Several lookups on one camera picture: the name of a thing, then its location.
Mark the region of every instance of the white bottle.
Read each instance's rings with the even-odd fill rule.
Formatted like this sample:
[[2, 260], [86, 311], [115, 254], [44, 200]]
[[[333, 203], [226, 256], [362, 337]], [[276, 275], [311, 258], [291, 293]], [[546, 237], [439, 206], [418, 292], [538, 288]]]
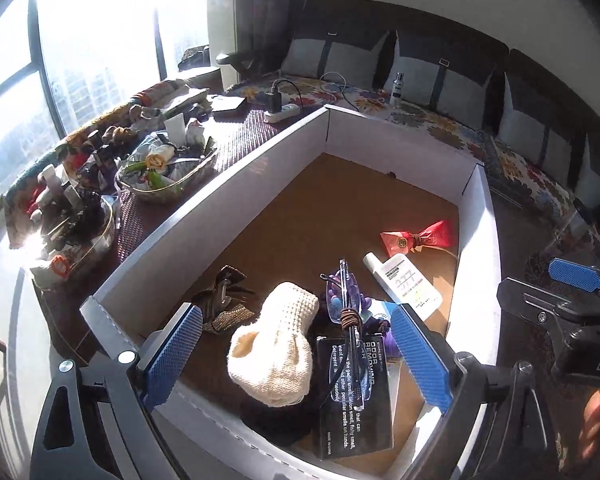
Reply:
[[206, 140], [205, 140], [205, 127], [200, 124], [197, 119], [190, 119], [187, 123], [187, 146], [192, 148], [193, 146], [200, 146], [200, 151], [205, 151]]
[[368, 253], [362, 261], [395, 303], [409, 303], [421, 320], [442, 304], [442, 295], [404, 254], [394, 254], [382, 263]]
[[84, 209], [84, 202], [82, 202], [80, 195], [78, 195], [75, 187], [71, 186], [71, 184], [69, 184], [64, 190], [64, 196], [74, 208], [75, 212], [82, 211]]
[[42, 176], [51, 193], [56, 196], [62, 195], [62, 179], [56, 174], [56, 168], [54, 168], [53, 164], [49, 164], [42, 170]]
[[402, 78], [404, 74], [402, 72], [398, 72], [395, 75], [394, 87], [391, 90], [391, 97], [389, 97], [389, 104], [391, 106], [400, 106], [400, 102], [402, 101]]

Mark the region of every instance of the knitted beanie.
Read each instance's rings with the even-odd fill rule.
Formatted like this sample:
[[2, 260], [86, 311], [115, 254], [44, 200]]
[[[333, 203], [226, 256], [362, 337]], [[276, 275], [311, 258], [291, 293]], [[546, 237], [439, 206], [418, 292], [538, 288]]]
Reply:
[[258, 320], [231, 338], [227, 369], [232, 381], [254, 399], [278, 408], [309, 392], [312, 358], [306, 340], [318, 298], [293, 283], [278, 285]]

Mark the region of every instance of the gray curtain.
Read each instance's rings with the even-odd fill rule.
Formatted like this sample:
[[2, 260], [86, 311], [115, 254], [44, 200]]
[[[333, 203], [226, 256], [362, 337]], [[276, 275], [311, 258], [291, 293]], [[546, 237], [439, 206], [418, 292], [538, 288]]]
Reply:
[[238, 51], [273, 47], [284, 57], [304, 1], [235, 0]]

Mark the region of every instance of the black box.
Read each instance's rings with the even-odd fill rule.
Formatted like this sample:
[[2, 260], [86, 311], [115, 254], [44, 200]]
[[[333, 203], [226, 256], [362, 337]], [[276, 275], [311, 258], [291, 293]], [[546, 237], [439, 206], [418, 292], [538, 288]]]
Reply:
[[[391, 417], [391, 400], [386, 373], [386, 359], [381, 335], [364, 336], [366, 354], [372, 372], [372, 387], [365, 409], [357, 412], [352, 404], [336, 402], [331, 396], [320, 409], [315, 453], [321, 459], [357, 456], [394, 446], [394, 428]], [[332, 360], [334, 348], [344, 344], [344, 339], [318, 338], [318, 384], [325, 391], [329, 386], [329, 368], [338, 367]], [[346, 377], [349, 364], [342, 376]]]

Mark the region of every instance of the table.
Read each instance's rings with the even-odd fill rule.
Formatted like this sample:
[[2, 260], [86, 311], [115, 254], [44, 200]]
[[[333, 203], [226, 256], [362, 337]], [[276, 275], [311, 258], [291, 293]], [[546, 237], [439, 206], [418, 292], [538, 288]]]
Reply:
[[[305, 115], [311, 111], [314, 111], [313, 108], [305, 110]], [[207, 132], [218, 143], [218, 158], [214, 167], [214, 176], [222, 173], [301, 117], [296, 116], [276, 124], [267, 124], [264, 122], [264, 107], [250, 105], [242, 117], [221, 120], [211, 117], [205, 121], [203, 125]], [[187, 189], [179, 201], [167, 205], [142, 202], [135, 195], [123, 190], [120, 192], [120, 228], [116, 232], [116, 240], [112, 248], [98, 267], [93, 269], [81, 282], [67, 283], [65, 286], [51, 291], [41, 291], [36, 288], [42, 313], [49, 326], [51, 341], [63, 358], [77, 359], [86, 364], [94, 353], [101, 349], [80, 314], [80, 306], [88, 296], [98, 290], [120, 263], [149, 234], [155, 231], [199, 189], [195, 187]]]

